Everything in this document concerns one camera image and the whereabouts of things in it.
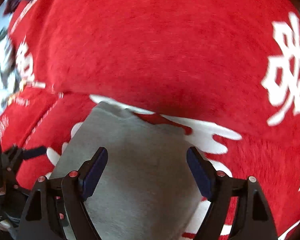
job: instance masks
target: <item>gray fabric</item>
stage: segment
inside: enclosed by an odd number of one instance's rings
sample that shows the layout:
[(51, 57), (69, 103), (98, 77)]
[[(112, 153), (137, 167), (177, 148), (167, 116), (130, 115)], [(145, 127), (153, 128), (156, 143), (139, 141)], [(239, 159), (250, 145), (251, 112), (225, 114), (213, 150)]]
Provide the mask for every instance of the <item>gray fabric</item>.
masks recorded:
[[(151, 125), (101, 102), (70, 141), (50, 178), (78, 170), (106, 147), (108, 163), (87, 211), (103, 240), (178, 239), (201, 195), (186, 163), (183, 129)], [(65, 228), (67, 239), (74, 239)]]
[(14, 53), (7, 36), (0, 41), (0, 114), (7, 106), (10, 95), (19, 90), (20, 76), (14, 68)]

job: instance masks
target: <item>red fabric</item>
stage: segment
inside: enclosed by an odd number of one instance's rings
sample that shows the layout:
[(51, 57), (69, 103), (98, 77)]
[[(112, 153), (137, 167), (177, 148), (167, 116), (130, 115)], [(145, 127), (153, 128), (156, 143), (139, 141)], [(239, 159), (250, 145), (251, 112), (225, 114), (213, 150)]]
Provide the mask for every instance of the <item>red fabric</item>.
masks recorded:
[[(25, 72), (46, 88), (22, 93), (37, 93), (38, 103), (4, 112), (3, 148), (25, 146), (53, 106), (26, 147), (43, 144), (61, 153), (73, 125), (95, 105), (88, 95), (104, 95), (239, 133), (238, 141), (215, 136), (228, 152), (207, 156), (234, 177), (258, 178), (279, 235), (300, 219), (300, 114), (292, 105), (281, 123), (269, 126), (281, 107), (271, 105), (261, 84), (269, 57), (282, 55), (273, 23), (292, 28), (290, 12), (300, 19), (289, 0), (36, 0), (27, 6), (22, 2), (13, 15), (10, 36), (17, 48), (26, 44), (23, 57), (33, 60), (33, 72)], [(166, 122), (157, 117), (142, 118)], [(31, 187), (52, 168), (45, 157), (28, 161), (18, 180)]]

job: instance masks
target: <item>screw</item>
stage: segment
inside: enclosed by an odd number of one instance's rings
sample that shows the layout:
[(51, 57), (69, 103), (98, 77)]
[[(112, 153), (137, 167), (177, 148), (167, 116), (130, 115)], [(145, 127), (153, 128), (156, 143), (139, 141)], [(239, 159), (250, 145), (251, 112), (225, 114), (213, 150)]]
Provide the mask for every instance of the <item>screw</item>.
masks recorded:
[(226, 174), (225, 174), (224, 171), (217, 171), (217, 175), (218, 175), (219, 177), (224, 177)]
[(77, 172), (77, 171), (71, 171), (71, 172), (69, 173), (69, 176), (70, 176), (71, 178), (74, 178), (74, 177), (78, 176), (78, 172)]
[(45, 176), (41, 176), (38, 178), (38, 182), (44, 182), (45, 179), (46, 179)]
[(253, 176), (250, 176), (249, 177), (249, 180), (252, 182), (252, 183), (255, 183), (257, 181), (257, 179)]

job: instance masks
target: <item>blue gripper pad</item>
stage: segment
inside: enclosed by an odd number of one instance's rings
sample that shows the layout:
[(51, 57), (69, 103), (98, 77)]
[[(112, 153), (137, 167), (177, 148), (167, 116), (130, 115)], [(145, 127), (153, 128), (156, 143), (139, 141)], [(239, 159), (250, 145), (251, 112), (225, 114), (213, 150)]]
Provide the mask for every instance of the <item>blue gripper pad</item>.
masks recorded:
[(187, 163), (201, 195), (211, 200), (216, 182), (216, 170), (209, 161), (202, 158), (195, 147), (188, 149)]
[(83, 201), (86, 201), (88, 197), (92, 196), (106, 167), (108, 162), (108, 151), (106, 148), (100, 147), (89, 162), (92, 162), (92, 164), (89, 165), (90, 170), (82, 182), (81, 197)]

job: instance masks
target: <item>red fuzzy texture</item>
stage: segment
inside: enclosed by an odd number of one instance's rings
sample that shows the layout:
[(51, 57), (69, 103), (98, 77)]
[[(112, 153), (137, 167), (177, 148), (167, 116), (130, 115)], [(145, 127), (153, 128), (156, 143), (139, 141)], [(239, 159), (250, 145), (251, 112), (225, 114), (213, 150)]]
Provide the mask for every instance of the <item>red fuzzy texture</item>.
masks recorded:
[[(10, 31), (25, 6), (17, 8)], [(242, 140), (215, 136), (228, 152), (207, 157), (234, 177), (258, 179), (281, 235), (300, 219), (300, 114), (292, 106), (279, 125), (268, 126), (279, 107), (269, 103), (261, 81), (268, 57), (282, 55), (272, 22), (291, 26), (289, 12), (300, 19), (289, 0), (37, 0), (10, 36), (17, 48), (27, 43), (35, 80), (46, 89), (26, 89), (21, 96), (30, 105), (13, 103), (4, 112), (3, 148), (16, 142), (61, 154), (73, 125), (95, 106), (89, 94), (215, 122)], [(158, 114), (139, 116), (171, 123)], [(52, 169), (39, 157), (23, 163), (18, 180), (31, 188)]]

